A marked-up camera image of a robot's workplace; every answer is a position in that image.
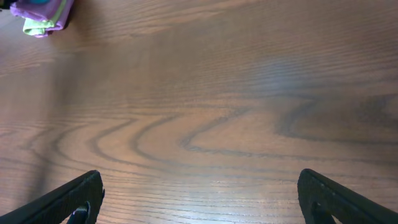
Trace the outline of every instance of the green cloth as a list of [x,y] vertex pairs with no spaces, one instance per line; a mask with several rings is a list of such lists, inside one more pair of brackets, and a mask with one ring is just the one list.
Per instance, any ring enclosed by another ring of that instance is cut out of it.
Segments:
[[55,27],[55,24],[59,20],[66,3],[67,0],[62,0],[57,12],[49,21],[39,22],[33,19],[25,18],[25,24],[23,28],[24,33],[27,35],[44,35],[46,28]]

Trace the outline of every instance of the purple cloth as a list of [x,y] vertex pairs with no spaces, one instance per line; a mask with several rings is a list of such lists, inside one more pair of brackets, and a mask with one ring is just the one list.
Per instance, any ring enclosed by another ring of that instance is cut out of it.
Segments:
[[55,27],[46,28],[44,35],[35,35],[35,37],[38,37],[38,38],[46,37],[46,36],[50,35],[49,31],[62,30],[63,28],[65,28],[65,24],[67,23],[68,15],[69,15],[70,9],[72,8],[73,2],[74,2],[74,0],[67,0],[59,20],[55,23]]
[[45,4],[32,4],[29,0],[18,0],[11,4],[10,11],[15,16],[22,16],[36,21],[53,18],[62,0],[50,0]]

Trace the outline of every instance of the wood grain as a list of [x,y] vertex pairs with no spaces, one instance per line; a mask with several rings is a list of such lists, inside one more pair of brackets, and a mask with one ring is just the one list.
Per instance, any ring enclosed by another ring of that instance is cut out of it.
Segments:
[[98,169],[98,223],[303,223],[314,169],[398,212],[398,3],[77,0],[0,13],[0,214]]

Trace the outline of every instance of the wooden surface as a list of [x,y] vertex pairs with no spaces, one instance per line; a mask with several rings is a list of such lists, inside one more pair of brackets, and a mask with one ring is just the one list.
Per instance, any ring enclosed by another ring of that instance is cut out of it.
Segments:
[[0,13],[0,214],[98,169],[98,223],[303,223],[314,169],[398,212],[398,3],[78,0]]

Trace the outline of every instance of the folded cloth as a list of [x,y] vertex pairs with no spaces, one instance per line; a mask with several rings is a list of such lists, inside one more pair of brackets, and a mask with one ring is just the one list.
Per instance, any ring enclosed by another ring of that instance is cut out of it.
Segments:
[[65,7],[63,8],[62,14],[59,18],[59,20],[55,23],[55,27],[49,27],[45,29],[45,34],[36,34],[34,35],[37,38],[42,38],[42,37],[48,37],[52,30],[62,30],[65,28],[65,24],[67,23],[68,20],[68,15],[70,12],[70,9],[72,8],[74,0],[67,0],[67,3]]
[[67,23],[69,12],[70,9],[72,8],[73,2],[74,0],[66,0],[65,7],[63,8],[63,11],[58,21],[55,23],[55,26],[46,28],[46,31],[62,30],[63,28],[65,28],[65,24]]
[[24,33],[27,35],[44,35],[46,32],[46,28],[54,28],[65,8],[66,3],[67,0],[62,0],[61,5],[53,18],[48,21],[39,22],[33,19],[26,18],[23,28]]
[[30,3],[29,0],[18,0],[11,4],[10,11],[15,16],[21,16],[36,21],[48,21],[53,18],[62,0],[50,0],[44,4]]

